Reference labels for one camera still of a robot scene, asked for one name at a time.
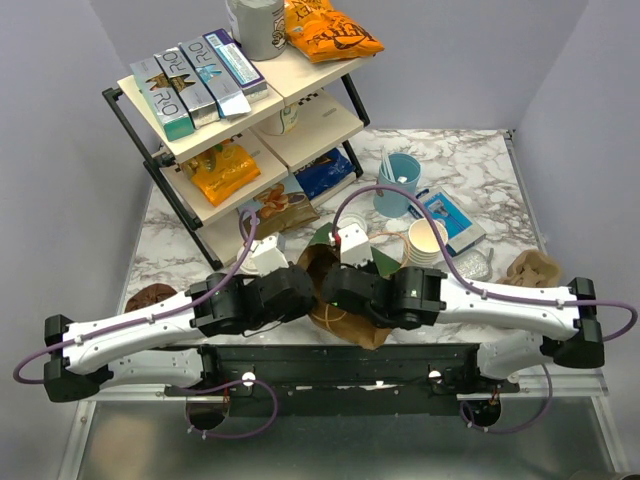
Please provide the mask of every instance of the snack package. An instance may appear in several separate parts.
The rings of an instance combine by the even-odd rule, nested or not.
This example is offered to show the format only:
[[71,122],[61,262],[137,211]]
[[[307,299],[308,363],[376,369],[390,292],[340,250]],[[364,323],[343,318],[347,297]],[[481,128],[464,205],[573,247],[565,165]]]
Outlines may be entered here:
[[230,140],[180,164],[180,169],[216,207],[260,175],[253,158]]
[[339,184],[353,172],[353,164],[334,148],[295,173],[309,200]]
[[[275,232],[283,232],[318,219],[307,195],[293,175],[259,193],[240,208],[250,208],[258,217],[256,240],[262,240]],[[248,232],[251,218],[243,224]]]
[[384,50],[376,38],[329,0],[285,0],[285,27],[289,41],[311,63],[368,57]]
[[[477,245],[487,236],[484,228],[473,220],[443,188],[426,188],[418,192],[416,197],[431,212],[434,220],[440,221],[447,228],[449,234],[447,251],[452,257]],[[409,213],[415,218],[422,218],[422,214],[413,205],[409,206]]]

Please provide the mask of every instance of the toothbrush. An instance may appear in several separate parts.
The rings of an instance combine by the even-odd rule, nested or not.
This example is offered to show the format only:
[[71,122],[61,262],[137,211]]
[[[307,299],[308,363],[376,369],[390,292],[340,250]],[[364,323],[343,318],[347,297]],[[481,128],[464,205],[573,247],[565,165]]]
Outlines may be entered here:
[[389,155],[387,154],[387,149],[382,146],[382,166],[387,174],[387,178],[391,180],[392,183],[396,182],[396,177],[393,175],[393,169],[391,168],[391,160],[389,160]]

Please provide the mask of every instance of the stacked paper cups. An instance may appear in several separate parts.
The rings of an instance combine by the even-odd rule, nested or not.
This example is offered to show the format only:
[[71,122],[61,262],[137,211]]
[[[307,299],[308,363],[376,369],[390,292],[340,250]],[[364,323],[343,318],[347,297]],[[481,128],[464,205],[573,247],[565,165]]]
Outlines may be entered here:
[[[436,222],[436,225],[442,241],[446,244],[449,241],[447,229],[440,222]],[[429,267],[438,260],[439,255],[440,247],[429,222],[424,218],[413,222],[409,227],[409,252],[405,252],[407,264]]]

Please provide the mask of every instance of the marble tabletop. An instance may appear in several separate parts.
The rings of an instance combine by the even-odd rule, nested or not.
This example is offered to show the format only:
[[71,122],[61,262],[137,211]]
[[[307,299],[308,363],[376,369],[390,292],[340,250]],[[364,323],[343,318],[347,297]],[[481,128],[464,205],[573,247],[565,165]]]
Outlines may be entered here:
[[[286,256],[296,261],[313,232],[333,219],[341,201],[364,185],[375,183],[384,145],[388,152],[405,152],[422,164],[418,190],[441,186],[486,231],[476,248],[488,254],[494,249],[493,278],[504,275],[523,250],[537,248],[532,223],[522,192],[499,131],[478,130],[365,130],[351,140],[364,174],[352,185],[317,208],[319,220],[286,233]],[[374,193],[356,198],[346,211],[364,216],[369,233],[406,232],[414,218],[409,214],[389,219],[373,208]],[[372,243],[387,255],[401,260],[402,241],[377,237]],[[138,247],[126,287],[126,298],[152,283],[185,290],[212,272],[180,220],[157,187],[153,187]],[[508,335],[508,330],[477,325],[435,325],[411,332],[394,330],[386,343],[485,342]],[[315,326],[308,318],[281,325],[249,338],[219,336],[208,343],[222,344],[343,344],[342,340]]]

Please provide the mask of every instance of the blue snack bag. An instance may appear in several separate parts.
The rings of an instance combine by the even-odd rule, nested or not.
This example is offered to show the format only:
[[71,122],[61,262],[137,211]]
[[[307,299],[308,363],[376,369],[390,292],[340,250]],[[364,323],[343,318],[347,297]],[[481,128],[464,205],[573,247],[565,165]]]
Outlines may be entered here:
[[294,175],[311,200],[335,187],[353,170],[351,162],[340,153],[340,150],[334,148],[302,167]]

